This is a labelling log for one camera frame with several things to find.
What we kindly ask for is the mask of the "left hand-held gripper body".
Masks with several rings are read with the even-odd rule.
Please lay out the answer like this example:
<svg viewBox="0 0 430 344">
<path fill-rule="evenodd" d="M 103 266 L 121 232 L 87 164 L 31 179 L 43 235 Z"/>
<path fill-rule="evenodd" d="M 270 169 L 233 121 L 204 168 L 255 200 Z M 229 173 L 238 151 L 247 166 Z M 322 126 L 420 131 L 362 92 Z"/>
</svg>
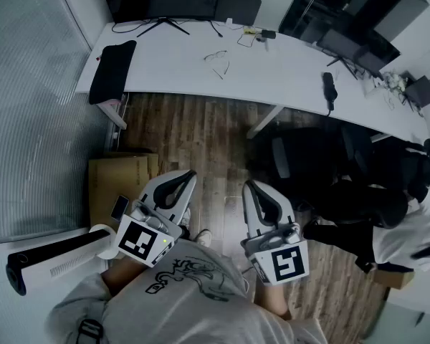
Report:
<svg viewBox="0 0 430 344">
<path fill-rule="evenodd" d="M 154 267 L 182 235 L 178 224 L 136 201 L 129 215 L 124 214 L 116 234 L 119 252 Z"/>
</svg>

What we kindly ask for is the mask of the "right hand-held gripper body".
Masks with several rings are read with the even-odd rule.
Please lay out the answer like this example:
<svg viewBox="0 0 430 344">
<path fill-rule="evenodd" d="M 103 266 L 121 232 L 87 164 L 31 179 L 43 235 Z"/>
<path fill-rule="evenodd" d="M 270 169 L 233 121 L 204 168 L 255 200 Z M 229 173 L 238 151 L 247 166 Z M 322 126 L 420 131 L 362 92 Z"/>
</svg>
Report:
<svg viewBox="0 0 430 344">
<path fill-rule="evenodd" d="M 241 241 L 247 259 L 266 286 L 298 280 L 310 273 L 307 242 L 296 223 Z"/>
</svg>

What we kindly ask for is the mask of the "eyeglasses with thin frame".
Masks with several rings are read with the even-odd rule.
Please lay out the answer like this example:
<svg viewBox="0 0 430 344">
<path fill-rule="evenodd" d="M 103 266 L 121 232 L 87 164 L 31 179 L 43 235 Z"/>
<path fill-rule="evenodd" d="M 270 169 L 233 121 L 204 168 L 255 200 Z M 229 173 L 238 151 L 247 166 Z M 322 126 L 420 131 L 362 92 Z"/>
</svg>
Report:
<svg viewBox="0 0 430 344">
<path fill-rule="evenodd" d="M 218 78 L 223 80 L 226 77 L 230 68 L 230 59 L 226 50 L 208 54 L 204 57 L 204 62 L 210 67 L 211 71 L 216 74 Z"/>
</svg>

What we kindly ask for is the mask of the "person's right forearm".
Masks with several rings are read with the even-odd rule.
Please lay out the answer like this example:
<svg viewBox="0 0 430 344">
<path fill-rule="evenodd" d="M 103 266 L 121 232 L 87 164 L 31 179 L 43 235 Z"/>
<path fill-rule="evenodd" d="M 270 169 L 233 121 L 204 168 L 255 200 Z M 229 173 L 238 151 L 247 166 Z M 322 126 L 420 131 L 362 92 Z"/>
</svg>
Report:
<svg viewBox="0 0 430 344">
<path fill-rule="evenodd" d="M 292 318 L 287 300 L 285 299 L 284 285 L 266 286 L 260 278 L 257 278 L 254 303 L 283 320 L 290 320 Z"/>
</svg>

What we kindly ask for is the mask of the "person's left forearm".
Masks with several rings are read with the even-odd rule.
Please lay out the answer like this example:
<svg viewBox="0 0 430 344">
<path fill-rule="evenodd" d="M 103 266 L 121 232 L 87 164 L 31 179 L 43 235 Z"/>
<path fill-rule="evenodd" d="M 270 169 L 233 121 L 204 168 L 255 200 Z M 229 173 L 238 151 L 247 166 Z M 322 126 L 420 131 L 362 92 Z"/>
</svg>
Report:
<svg viewBox="0 0 430 344">
<path fill-rule="evenodd" d="M 123 257 L 104 271 L 101 277 L 110 295 L 114 297 L 147 268 L 147 265 L 133 258 Z"/>
</svg>

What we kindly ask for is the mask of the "large cardboard box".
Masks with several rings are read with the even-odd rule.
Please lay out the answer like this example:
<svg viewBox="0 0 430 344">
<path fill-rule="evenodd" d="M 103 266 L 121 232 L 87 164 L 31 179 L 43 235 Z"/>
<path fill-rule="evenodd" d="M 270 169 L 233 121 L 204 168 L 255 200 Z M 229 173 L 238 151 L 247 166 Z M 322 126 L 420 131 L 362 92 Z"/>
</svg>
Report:
<svg viewBox="0 0 430 344">
<path fill-rule="evenodd" d="M 111 212 L 119 196 L 133 201 L 159 172 L 155 153 L 109 153 L 88 165 L 90 225 L 105 224 L 117 229 Z"/>
</svg>

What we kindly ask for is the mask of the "white tower fan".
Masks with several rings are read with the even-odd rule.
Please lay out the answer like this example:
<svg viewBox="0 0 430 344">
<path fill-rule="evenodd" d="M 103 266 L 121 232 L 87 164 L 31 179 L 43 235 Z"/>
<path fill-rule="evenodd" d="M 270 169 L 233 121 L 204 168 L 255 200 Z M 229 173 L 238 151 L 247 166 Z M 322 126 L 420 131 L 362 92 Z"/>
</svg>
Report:
<svg viewBox="0 0 430 344">
<path fill-rule="evenodd" d="M 7 258 L 6 276 L 15 292 L 25 296 L 96 257 L 116 258 L 115 238 L 114 229 L 97 224 L 86 234 L 15 252 Z"/>
</svg>

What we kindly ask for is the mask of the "grey printed t-shirt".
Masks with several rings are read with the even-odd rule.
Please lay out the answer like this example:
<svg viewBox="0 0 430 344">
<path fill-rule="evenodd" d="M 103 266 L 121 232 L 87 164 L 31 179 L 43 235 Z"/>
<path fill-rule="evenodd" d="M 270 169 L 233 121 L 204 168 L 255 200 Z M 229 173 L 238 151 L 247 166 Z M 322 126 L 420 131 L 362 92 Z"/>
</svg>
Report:
<svg viewBox="0 0 430 344">
<path fill-rule="evenodd" d="M 315 318 L 283 320 L 249 298 L 230 259 L 195 242 L 176 244 L 112 297 L 101 274 L 85 278 L 47 318 L 57 344 L 76 344 L 85 319 L 101 344 L 328 344 Z"/>
</svg>

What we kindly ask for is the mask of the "black mesh office chair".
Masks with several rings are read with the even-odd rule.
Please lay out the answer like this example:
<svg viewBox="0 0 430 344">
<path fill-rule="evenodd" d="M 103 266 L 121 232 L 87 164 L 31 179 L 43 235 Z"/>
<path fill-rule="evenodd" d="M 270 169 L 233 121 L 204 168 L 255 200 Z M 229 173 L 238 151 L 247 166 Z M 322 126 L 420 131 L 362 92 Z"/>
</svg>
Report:
<svg viewBox="0 0 430 344">
<path fill-rule="evenodd" d="M 340 127 L 343 165 L 354 182 L 367 183 L 373 167 L 373 143 L 368 131 L 347 123 Z"/>
</svg>

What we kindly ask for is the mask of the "black padded sleeve bag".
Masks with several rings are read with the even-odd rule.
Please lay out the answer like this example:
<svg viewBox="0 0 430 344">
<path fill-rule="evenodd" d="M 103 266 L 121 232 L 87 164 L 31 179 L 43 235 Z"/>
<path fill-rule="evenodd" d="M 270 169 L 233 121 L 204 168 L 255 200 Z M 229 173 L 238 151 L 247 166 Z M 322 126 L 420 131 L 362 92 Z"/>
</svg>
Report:
<svg viewBox="0 0 430 344">
<path fill-rule="evenodd" d="M 103 49 L 89 91 L 91 105 L 121 99 L 136 45 L 130 40 Z"/>
</svg>

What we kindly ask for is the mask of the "black power strip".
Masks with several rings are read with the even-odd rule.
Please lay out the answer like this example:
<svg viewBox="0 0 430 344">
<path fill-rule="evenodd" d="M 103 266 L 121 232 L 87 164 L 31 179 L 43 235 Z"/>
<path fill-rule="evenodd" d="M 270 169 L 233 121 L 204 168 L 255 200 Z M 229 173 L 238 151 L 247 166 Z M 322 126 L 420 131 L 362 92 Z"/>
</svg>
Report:
<svg viewBox="0 0 430 344">
<path fill-rule="evenodd" d="M 334 102 L 338 97 L 338 92 L 335 89 L 333 75 L 330 72 L 322 74 L 323 94 L 328 104 L 328 116 L 334 111 Z"/>
</svg>

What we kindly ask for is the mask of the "grey window blinds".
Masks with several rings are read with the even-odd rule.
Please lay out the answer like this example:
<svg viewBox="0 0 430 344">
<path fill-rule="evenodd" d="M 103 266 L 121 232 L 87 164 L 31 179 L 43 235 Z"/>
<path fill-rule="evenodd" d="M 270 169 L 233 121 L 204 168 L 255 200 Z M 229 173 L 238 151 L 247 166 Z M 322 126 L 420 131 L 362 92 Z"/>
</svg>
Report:
<svg viewBox="0 0 430 344">
<path fill-rule="evenodd" d="M 87 221 L 108 126 L 75 91 L 89 53 L 65 0 L 0 0 L 0 243 Z"/>
</svg>

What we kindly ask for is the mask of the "white flower bunch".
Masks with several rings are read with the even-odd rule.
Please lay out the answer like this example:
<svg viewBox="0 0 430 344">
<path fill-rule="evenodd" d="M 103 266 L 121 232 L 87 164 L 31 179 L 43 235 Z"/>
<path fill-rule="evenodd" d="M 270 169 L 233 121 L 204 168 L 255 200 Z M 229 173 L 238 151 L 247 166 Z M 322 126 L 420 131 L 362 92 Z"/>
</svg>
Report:
<svg viewBox="0 0 430 344">
<path fill-rule="evenodd" d="M 392 93 L 403 95 L 407 84 L 408 79 L 395 72 L 384 72 L 382 74 L 381 86 Z"/>
</svg>

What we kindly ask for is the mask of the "black flat monitor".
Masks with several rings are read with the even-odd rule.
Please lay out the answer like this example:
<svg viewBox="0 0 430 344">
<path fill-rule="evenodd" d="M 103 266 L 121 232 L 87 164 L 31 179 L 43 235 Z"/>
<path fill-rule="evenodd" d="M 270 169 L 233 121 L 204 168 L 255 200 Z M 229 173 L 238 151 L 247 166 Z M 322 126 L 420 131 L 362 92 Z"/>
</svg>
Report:
<svg viewBox="0 0 430 344">
<path fill-rule="evenodd" d="M 381 70 L 401 55 L 389 41 L 375 31 L 369 32 L 368 36 L 357 36 L 329 29 L 316 41 L 316 46 L 333 57 L 328 67 L 342 62 L 354 78 L 355 72 L 362 70 L 382 80 Z"/>
</svg>

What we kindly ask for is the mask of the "dark grey divider panel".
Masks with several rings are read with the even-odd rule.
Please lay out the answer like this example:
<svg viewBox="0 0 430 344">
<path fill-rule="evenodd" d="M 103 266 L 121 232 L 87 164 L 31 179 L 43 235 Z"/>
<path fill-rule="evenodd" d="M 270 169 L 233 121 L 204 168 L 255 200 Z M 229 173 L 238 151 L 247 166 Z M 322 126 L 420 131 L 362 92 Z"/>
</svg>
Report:
<svg viewBox="0 0 430 344">
<path fill-rule="evenodd" d="M 262 0 L 218 0 L 214 21 L 232 19 L 234 24 L 253 26 L 261 4 Z"/>
</svg>

